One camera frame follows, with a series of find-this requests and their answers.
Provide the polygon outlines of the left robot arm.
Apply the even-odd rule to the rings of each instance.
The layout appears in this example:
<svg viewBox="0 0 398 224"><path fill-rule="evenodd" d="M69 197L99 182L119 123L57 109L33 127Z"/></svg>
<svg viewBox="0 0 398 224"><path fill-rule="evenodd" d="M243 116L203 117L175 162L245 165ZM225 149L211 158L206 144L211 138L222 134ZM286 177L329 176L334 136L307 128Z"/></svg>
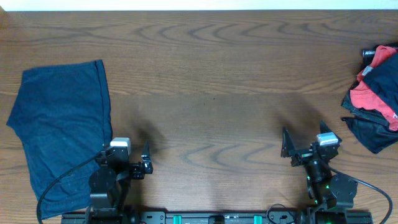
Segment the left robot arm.
<svg viewBox="0 0 398 224"><path fill-rule="evenodd" d="M95 158L99 169L89 179L92 205L86 209L86 223L141 222L135 209L126 205L132 180L142 180L154 171L150 159L149 143L144 144L139 162L130 161L129 138L114 138Z"/></svg>

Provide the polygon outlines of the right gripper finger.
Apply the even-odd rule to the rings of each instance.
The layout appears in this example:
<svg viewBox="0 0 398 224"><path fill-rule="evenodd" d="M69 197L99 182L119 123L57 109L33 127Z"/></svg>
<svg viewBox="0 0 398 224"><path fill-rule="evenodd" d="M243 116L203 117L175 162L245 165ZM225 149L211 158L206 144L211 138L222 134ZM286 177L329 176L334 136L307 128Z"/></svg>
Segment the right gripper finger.
<svg viewBox="0 0 398 224"><path fill-rule="evenodd" d="M282 128L282 149L280 156L283 158L292 157L296 147L286 127Z"/></svg>
<svg viewBox="0 0 398 224"><path fill-rule="evenodd" d="M327 126L327 124L323 120L320 120L320 134L328 133L328 132L333 132L333 131Z"/></svg>

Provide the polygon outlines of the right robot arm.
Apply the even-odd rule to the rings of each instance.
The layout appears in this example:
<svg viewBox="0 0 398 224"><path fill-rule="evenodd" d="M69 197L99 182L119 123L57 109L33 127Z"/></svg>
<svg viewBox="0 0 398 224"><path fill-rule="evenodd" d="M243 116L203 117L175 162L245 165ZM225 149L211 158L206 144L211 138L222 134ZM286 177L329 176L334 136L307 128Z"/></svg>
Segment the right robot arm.
<svg viewBox="0 0 398 224"><path fill-rule="evenodd" d="M282 128L280 156L291 158L291 166L304 167L307 193L315 202L296 214L296 223L347 223L346 210L353 208L357 183L332 171L328 163L338 155L341 138L323 121L317 140L306 149L297 149L286 127Z"/></svg>

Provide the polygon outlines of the navy blue shorts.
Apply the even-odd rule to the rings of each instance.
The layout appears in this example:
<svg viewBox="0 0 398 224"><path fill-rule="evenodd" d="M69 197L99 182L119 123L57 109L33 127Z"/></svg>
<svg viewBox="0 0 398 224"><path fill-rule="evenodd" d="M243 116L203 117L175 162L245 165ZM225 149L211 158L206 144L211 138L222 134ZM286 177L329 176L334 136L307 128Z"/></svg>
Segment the navy blue shorts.
<svg viewBox="0 0 398 224"><path fill-rule="evenodd" d="M397 114L397 54L372 69L363 81Z"/></svg>

